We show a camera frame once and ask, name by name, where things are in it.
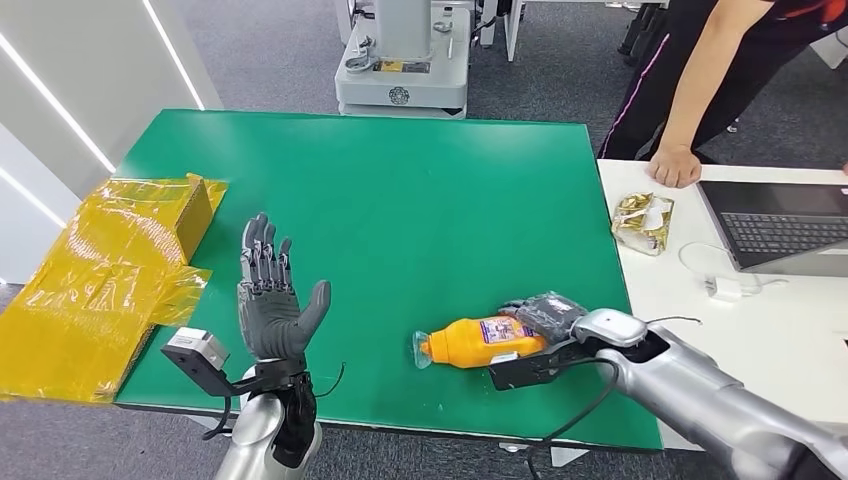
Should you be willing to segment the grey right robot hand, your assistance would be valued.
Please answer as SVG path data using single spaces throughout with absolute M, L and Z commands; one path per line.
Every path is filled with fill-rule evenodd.
M 586 316 L 588 311 L 557 292 L 549 291 L 508 301 L 497 309 L 497 314 L 518 320 L 548 343 L 556 344 L 571 337 L 573 325 Z

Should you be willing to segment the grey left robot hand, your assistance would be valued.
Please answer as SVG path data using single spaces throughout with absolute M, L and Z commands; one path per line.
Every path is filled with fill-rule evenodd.
M 276 227 L 260 212 L 241 239 L 241 280 L 236 286 L 241 334 L 258 361 L 303 360 L 331 304 L 331 283 L 321 280 L 301 306 L 294 288 L 291 240 L 275 243 Z

